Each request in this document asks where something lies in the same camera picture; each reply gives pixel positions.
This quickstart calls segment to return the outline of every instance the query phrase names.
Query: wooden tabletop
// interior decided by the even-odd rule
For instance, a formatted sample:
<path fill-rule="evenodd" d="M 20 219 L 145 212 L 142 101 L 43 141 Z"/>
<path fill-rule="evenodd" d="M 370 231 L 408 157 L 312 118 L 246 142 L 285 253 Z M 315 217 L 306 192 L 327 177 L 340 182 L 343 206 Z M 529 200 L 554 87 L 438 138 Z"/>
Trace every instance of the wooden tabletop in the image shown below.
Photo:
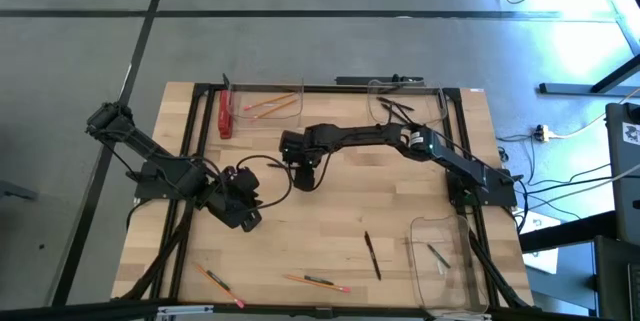
<path fill-rule="evenodd" d="M 193 85 L 168 83 L 160 106 L 153 139 L 173 154 L 180 150 Z M 472 152 L 488 164 L 500 166 L 484 92 L 462 89 L 461 94 Z M 278 143 L 282 127 L 291 128 L 295 123 L 292 125 L 289 120 L 281 128 L 238 123 L 242 126 L 234 129 L 233 138 L 222 140 L 217 128 L 218 96 L 205 156 L 220 168 L 235 165 L 252 154 L 281 159 Z M 299 125 L 374 124 L 367 102 L 367 94 L 307 92 Z M 196 147 L 204 98 L 201 103 L 191 152 Z M 435 98 L 425 101 L 424 96 L 414 96 L 404 103 L 417 108 L 412 115 L 420 115 L 432 110 Z M 452 128 L 457 130 L 453 107 L 449 112 Z M 442 131 L 441 124 L 432 127 Z M 454 140 L 459 140 L 456 131 Z M 261 160 L 250 161 L 247 166 L 259 178 L 257 192 L 261 200 L 270 202 L 286 190 L 287 179 L 282 170 L 269 168 Z M 155 200 L 133 215 L 113 296 L 128 291 L 156 256 L 167 204 L 167 200 Z M 532 303 L 513 220 L 497 207 L 484 207 L 483 211 L 494 263 L 518 295 Z M 441 166 L 410 161 L 387 146 L 370 146 L 337 152 L 317 190 L 294 189 L 285 201 L 261 214 L 262 222 L 250 233 L 227 228 L 206 210 L 194 215 L 180 286 L 181 301 L 230 302 L 227 295 L 196 271 L 193 264 L 199 263 L 229 284 L 247 304 L 417 307 L 407 253 L 411 221 L 416 217 L 443 219 L 455 212 L 448 201 Z M 371 236 L 382 281 L 373 270 L 364 231 Z M 168 294 L 172 264 L 173 258 L 168 262 L 161 295 Z M 326 278 L 351 287 L 352 292 L 298 283 L 285 279 L 283 274 Z M 482 273 L 477 272 L 477 276 L 484 290 Z"/>

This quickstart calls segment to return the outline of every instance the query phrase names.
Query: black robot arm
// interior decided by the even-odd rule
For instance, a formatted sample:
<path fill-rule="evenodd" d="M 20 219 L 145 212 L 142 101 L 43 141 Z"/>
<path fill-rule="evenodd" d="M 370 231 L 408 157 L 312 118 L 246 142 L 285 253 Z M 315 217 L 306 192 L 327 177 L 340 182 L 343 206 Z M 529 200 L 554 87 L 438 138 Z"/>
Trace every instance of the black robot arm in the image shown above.
<path fill-rule="evenodd" d="M 87 120 L 87 133 L 101 142 L 122 142 L 143 157 L 143 172 L 129 174 L 139 185 L 159 190 L 166 198 L 193 201 L 206 207 L 230 228 L 251 231 L 262 219 L 256 200 L 258 179 L 249 168 L 229 166 L 214 173 L 202 159 L 176 157 L 133 123 L 131 110 L 117 103 L 105 103 Z"/>
<path fill-rule="evenodd" d="M 314 168 L 322 156 L 343 147 L 387 145 L 411 160 L 434 161 L 446 168 L 463 186 L 473 189 L 477 197 L 491 198 L 491 204 L 515 206 L 513 180 L 507 170 L 495 170 L 483 162 L 467 159 L 442 145 L 438 133 L 425 125 L 386 125 L 340 128 L 332 124 L 307 127 L 304 134 L 285 131 L 280 139 L 283 160 L 295 168 L 294 186 L 303 191 L 314 189 Z"/>

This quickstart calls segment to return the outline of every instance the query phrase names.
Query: gray floor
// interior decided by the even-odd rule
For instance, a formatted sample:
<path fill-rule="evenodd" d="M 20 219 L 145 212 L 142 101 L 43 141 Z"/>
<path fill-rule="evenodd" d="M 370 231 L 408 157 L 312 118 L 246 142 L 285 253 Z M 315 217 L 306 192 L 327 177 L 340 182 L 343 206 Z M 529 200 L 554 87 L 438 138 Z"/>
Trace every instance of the gray floor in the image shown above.
<path fill-rule="evenodd" d="M 146 9 L 148 2 L 0 0 L 0 8 Z M 537 85 L 593 83 L 633 56 L 618 25 L 603 20 L 603 13 L 613 12 L 608 0 L 531 0 L 515 7 L 503 0 L 161 0 L 160 8 L 563 14 L 546 21 L 156 19 L 130 102 L 136 124 L 148 132 L 167 81 L 219 81 L 225 72 L 237 81 L 303 77 L 308 84 L 331 84 L 337 75 L 397 72 L 422 75 L 442 86 L 486 89 L 499 135 L 528 132 L 540 123 L 567 133 L 618 100 L 541 96 Z M 40 192 L 35 202 L 0 202 L 0 309 L 47 302 L 97 157 L 98 144 L 83 133 L 85 120 L 100 102 L 117 98 L 141 24 L 135 18 L 0 18 L 0 179 Z M 639 85 L 640 77 L 628 83 Z M 511 156 L 507 166 L 528 175 L 523 145 L 505 147 Z M 566 179 L 608 162 L 604 125 L 574 139 L 534 147 L 535 180 Z M 138 157 L 119 151 L 134 168 L 140 165 Z M 109 298 L 132 191 L 124 168 L 112 162 L 70 302 Z M 580 216 L 610 210 L 611 190 L 603 187 L 556 206 Z M 539 211 L 572 218 L 548 207 Z M 572 261 L 573 254 L 561 250 L 561 264 Z M 584 258 L 583 263 L 590 264 Z M 538 276 L 530 272 L 532 283 Z M 580 312 L 539 296 L 536 302 Z"/>

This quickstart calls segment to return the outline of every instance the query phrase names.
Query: orange pencil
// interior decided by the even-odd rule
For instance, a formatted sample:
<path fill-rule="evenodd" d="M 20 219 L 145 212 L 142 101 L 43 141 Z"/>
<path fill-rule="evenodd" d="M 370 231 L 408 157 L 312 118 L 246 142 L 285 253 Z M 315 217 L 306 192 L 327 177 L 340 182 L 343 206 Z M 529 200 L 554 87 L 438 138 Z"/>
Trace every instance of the orange pencil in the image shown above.
<path fill-rule="evenodd" d="M 282 105 L 278 105 L 278 106 L 276 106 L 276 107 L 272 108 L 271 110 L 268 110 L 268 111 L 265 111 L 265 112 L 263 112 L 263 113 L 261 113 L 261 114 L 258 114 L 258 115 L 256 115 L 256 116 L 253 116 L 253 118 L 254 118 L 254 119 L 255 119 L 255 118 L 263 118 L 263 117 L 267 116 L 268 114 L 270 114 L 270 113 L 272 113 L 272 112 L 275 112 L 275 111 L 278 111 L 278 110 L 280 110 L 280 109 L 281 109 L 281 108 L 283 108 L 283 107 L 287 107 L 287 106 L 291 105 L 292 103 L 294 103 L 294 102 L 296 102 L 296 101 L 297 101 L 297 100 L 291 100 L 291 101 L 289 101 L 289 102 L 287 102 L 287 103 L 283 103 Z"/>
<path fill-rule="evenodd" d="M 209 281 L 213 282 L 214 284 L 216 284 L 218 287 L 220 287 L 220 290 L 224 291 L 227 295 L 229 295 L 229 297 L 231 297 L 233 299 L 233 301 L 235 301 L 236 305 L 238 305 L 238 307 L 240 308 L 244 308 L 244 302 L 242 302 L 242 300 L 240 300 L 238 297 L 234 296 L 231 291 L 228 291 L 227 289 L 225 289 L 224 287 L 222 287 L 222 285 L 220 285 L 218 283 L 218 281 L 216 281 L 213 277 L 209 276 L 209 274 L 207 274 L 207 271 L 205 271 L 205 269 L 202 268 L 202 266 L 195 264 L 196 269 L 198 270 L 198 272 L 200 272 L 201 274 L 203 274 L 206 278 L 209 279 Z"/>
<path fill-rule="evenodd" d="M 245 106 L 245 107 L 243 107 L 243 109 L 244 109 L 245 111 L 247 111 L 247 110 L 251 110 L 251 109 L 252 109 L 252 108 L 254 108 L 254 107 L 262 106 L 262 105 L 264 105 L 264 104 L 266 104 L 266 103 L 270 103 L 270 102 L 274 102 L 274 101 L 282 100 L 283 98 L 291 97 L 291 96 L 293 96 L 294 94 L 295 94 L 295 93 L 293 93 L 293 92 L 292 92 L 292 93 L 290 93 L 290 94 L 286 94 L 286 95 L 282 95 L 282 96 L 278 96 L 278 97 L 270 98 L 270 99 L 268 99 L 268 100 L 260 101 L 260 102 L 258 102 L 258 103 L 257 103 L 257 104 L 255 104 L 255 105 Z"/>
<path fill-rule="evenodd" d="M 293 281 L 300 281 L 300 282 L 308 283 L 310 285 L 326 287 L 326 288 L 330 288 L 332 290 L 342 291 L 342 292 L 345 292 L 345 293 L 351 292 L 351 287 L 347 287 L 347 286 L 327 285 L 327 284 L 323 284 L 323 283 L 320 283 L 320 282 L 305 280 L 302 277 L 297 277 L 297 276 L 292 276 L 292 275 L 283 275 L 283 276 L 285 278 L 288 278 L 289 280 L 293 280 Z"/>

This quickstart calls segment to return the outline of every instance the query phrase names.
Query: clear plastic bin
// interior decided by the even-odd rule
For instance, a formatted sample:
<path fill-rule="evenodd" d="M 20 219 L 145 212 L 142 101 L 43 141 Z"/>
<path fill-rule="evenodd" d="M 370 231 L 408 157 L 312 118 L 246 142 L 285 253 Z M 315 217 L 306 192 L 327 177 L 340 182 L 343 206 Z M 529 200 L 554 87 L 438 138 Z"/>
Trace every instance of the clear plastic bin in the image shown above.
<path fill-rule="evenodd" d="M 290 129 L 300 124 L 304 80 L 272 85 L 230 82 L 229 110 L 238 129 Z"/>
<path fill-rule="evenodd" d="M 444 93 L 437 82 L 371 80 L 367 94 L 369 117 L 375 123 L 409 121 L 433 126 L 447 116 Z"/>
<path fill-rule="evenodd" d="M 466 266 L 473 265 L 475 257 L 467 220 L 416 218 L 409 240 L 414 294 L 423 309 L 437 317 L 486 312 L 487 298 L 475 272 L 480 270 Z"/>

